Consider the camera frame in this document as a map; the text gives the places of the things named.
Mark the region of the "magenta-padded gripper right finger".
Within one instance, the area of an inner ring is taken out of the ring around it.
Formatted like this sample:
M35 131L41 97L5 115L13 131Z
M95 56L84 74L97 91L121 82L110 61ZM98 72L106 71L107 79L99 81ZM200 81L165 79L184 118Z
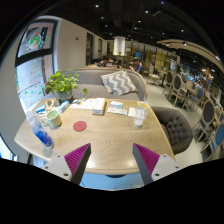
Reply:
M167 154L158 155L136 143L133 144L132 153L145 185L181 170L181 166Z

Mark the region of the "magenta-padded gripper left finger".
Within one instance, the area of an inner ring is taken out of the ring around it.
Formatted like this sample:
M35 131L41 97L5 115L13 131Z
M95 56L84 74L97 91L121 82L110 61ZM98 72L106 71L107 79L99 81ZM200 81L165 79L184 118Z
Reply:
M56 155L43 167L43 170L79 185L90 155L91 144L88 143L65 156Z

